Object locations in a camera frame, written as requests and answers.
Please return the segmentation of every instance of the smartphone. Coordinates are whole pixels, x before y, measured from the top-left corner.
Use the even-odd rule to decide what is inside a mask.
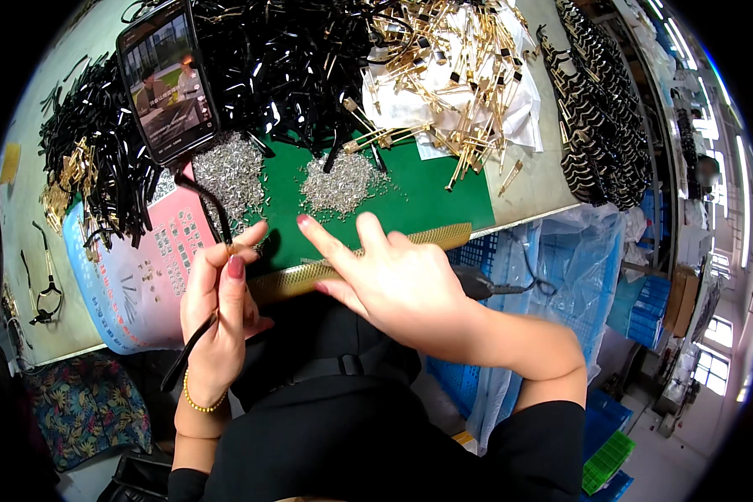
[[[117,37],[131,111],[151,159],[165,165],[219,130],[187,0],[157,6]]]

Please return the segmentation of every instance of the brass mesh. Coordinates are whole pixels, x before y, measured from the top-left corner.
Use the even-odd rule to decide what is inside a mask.
[[[457,223],[410,234],[407,238],[413,244],[437,244],[446,251],[467,243],[470,236],[471,223]],[[354,253],[361,256],[363,251],[358,249]],[[319,280],[339,278],[335,269],[324,259],[317,264],[292,266],[251,279],[248,287],[257,305],[261,307],[312,292]]]

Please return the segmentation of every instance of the black sleeve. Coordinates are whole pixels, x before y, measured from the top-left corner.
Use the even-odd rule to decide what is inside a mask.
[[[516,499],[578,500],[584,425],[585,410],[574,402],[534,405],[494,428],[482,461],[508,479]]]
[[[168,478],[168,502],[197,502],[204,498],[208,475],[195,469],[176,469]]]

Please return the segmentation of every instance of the cardboard box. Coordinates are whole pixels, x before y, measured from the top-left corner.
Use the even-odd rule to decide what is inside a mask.
[[[694,302],[697,300],[697,290],[700,287],[700,277],[689,266],[678,265],[672,271],[672,287],[666,301],[666,314],[663,326],[674,336],[686,336],[686,330],[692,320]]]

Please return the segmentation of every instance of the pink nail polish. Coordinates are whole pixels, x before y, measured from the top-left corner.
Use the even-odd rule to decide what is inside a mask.
[[[246,262],[240,255],[229,257],[229,276],[232,279],[244,279],[246,277]]]

